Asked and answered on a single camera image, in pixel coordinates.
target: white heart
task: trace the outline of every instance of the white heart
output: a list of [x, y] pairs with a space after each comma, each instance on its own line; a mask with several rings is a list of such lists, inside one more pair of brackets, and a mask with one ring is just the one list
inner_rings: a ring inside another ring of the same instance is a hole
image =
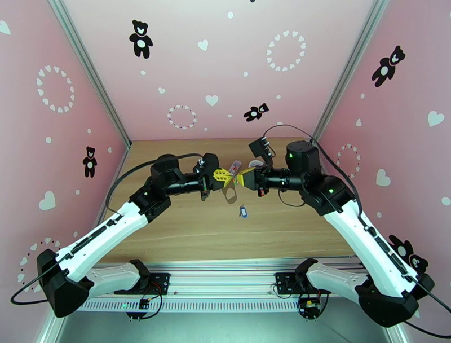
[[56, 206], [55, 195], [52, 191], [47, 191], [44, 194], [44, 199], [39, 202], [39, 208], [41, 210], [50, 210]]
[[385, 170], [379, 169], [376, 175], [376, 184], [378, 186], [387, 187], [391, 183], [391, 179], [386, 175]]
[[207, 51], [208, 49], [208, 41], [204, 39], [203, 41], [197, 42], [197, 46], [201, 48], [204, 51]]
[[213, 96], [212, 95], [207, 95], [205, 97], [205, 101], [207, 101], [208, 105], [210, 105], [210, 106], [215, 106], [216, 103], [218, 102], [218, 100], [219, 100], [219, 98], [218, 98], [217, 95], [213, 95]]
[[10, 27], [3, 20], [0, 20], [0, 32], [9, 35], [11, 34]]
[[436, 111], [431, 111], [427, 115], [427, 120], [429, 122], [429, 126], [433, 127], [435, 125], [440, 124], [442, 121], [445, 120], [445, 115], [443, 113], [437, 114]]

